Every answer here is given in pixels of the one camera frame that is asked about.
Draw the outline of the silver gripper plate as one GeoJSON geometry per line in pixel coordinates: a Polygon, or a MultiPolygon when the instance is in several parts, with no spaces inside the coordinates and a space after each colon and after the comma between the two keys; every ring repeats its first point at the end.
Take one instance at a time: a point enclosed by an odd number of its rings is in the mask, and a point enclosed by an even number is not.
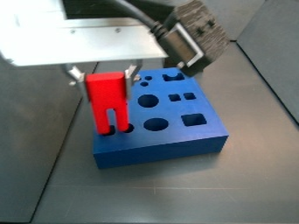
{"type": "Polygon", "coordinates": [[[69,63],[133,60],[126,70],[130,99],[142,59],[165,56],[149,28],[133,18],[69,19],[62,0],[0,0],[0,57],[18,67],[63,64],[86,102],[87,74],[69,63]]]}

